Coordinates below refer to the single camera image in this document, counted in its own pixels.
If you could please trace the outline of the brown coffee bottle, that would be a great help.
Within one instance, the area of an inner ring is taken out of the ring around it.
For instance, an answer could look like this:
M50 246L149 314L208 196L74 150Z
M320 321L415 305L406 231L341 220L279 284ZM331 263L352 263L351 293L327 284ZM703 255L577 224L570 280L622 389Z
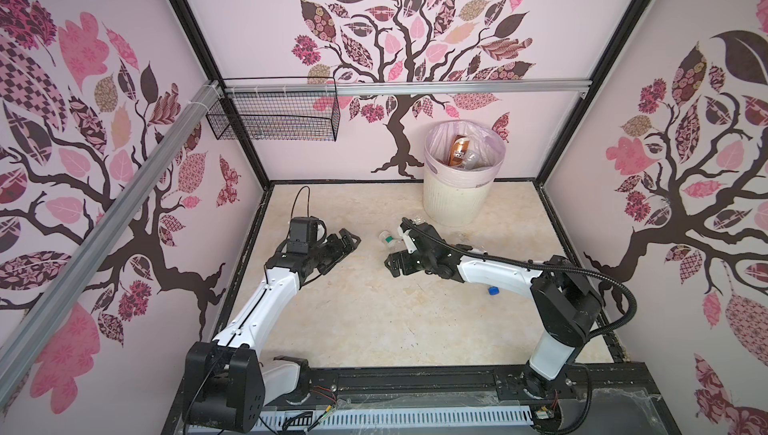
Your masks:
M471 143L471 140L467 136L457 135L452 142L449 157L448 157L448 165L451 167L459 167L461 166L469 151L469 145Z

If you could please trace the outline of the clear bottle green label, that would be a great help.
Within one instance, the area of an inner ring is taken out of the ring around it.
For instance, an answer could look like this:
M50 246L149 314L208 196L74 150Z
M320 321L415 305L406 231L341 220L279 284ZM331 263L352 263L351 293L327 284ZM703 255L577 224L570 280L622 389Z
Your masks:
M403 240L388 230L380 232L378 238L390 252L397 252L406 248Z

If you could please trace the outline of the clear bottle red cap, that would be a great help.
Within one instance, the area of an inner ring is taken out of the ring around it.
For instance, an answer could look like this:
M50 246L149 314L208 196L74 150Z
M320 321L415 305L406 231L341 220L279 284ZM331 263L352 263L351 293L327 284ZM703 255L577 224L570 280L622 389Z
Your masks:
M485 167L483 157L477 152L468 152L462 162L462 168L464 170L476 170Z

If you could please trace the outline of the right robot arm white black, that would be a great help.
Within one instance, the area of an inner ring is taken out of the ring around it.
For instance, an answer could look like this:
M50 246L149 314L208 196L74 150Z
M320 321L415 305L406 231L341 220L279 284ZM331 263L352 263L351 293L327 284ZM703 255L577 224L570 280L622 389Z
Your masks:
M524 365L521 384L532 398L554 393L564 367L592 338L603 302L589 277L568 259L522 262L492 256L465 244L450 244L428 223L405 218L400 225L403 250L384 265L395 278L418 272L443 280L496 287L531 299L544 332Z

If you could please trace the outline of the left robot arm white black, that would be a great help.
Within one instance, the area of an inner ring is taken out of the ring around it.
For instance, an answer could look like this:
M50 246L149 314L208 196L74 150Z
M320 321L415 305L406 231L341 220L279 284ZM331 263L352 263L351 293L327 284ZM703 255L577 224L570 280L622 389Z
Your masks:
M247 433L271 402L287 396L300 403L309 397L307 360L281 356L263 361L261 353L307 277L329 273L360 242L342 229L314 242L280 243L245 307L210 342L189 349L183 377L185 425Z

